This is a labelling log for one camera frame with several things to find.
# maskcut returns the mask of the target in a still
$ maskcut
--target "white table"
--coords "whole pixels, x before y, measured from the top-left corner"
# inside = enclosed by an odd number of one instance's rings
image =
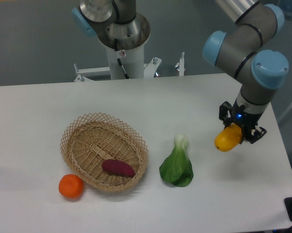
[[[292,171],[269,106],[268,130],[255,144],[216,150],[219,106],[240,85],[225,74],[0,87],[0,233],[232,233],[286,228],[284,198]],[[70,173],[60,154],[66,127],[104,112],[146,141],[149,165],[140,184],[120,195],[87,187],[76,202],[58,193]],[[194,178],[165,185],[159,166],[173,136],[189,138]]]

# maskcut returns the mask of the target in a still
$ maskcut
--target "yellow mango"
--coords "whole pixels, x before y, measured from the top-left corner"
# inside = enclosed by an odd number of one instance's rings
[[[236,124],[231,124],[218,134],[215,138],[215,146],[222,152],[233,149],[243,138],[241,128]]]

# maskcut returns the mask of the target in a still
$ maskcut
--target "wicker basket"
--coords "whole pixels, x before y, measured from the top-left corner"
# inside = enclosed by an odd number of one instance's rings
[[[66,164],[85,182],[110,192],[119,192],[138,183],[146,170],[148,150],[145,141],[129,125],[110,115],[97,113],[79,117],[67,127],[61,140]],[[103,171],[105,159],[128,163],[132,178]]]

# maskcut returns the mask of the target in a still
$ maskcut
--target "bok choy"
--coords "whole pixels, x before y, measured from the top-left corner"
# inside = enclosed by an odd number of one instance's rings
[[[175,135],[174,149],[159,168],[162,180],[177,187],[186,187],[193,179],[192,164],[186,151],[187,145],[187,136]]]

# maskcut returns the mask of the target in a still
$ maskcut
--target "gray floor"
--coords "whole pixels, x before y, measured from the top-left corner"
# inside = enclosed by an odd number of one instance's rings
[[[107,66],[97,39],[86,38],[71,18],[77,4],[78,0],[0,2],[0,86],[72,82],[73,63],[79,68]],[[214,1],[138,0],[137,10],[148,18],[152,30],[145,62],[154,56],[163,59],[161,76],[175,75],[182,51],[187,75],[221,72],[203,60],[203,45],[214,31],[231,33],[236,26]],[[278,50],[290,62],[290,74],[272,101],[279,116],[292,101],[292,21],[286,21],[264,49]],[[292,119],[281,133],[292,165]]]

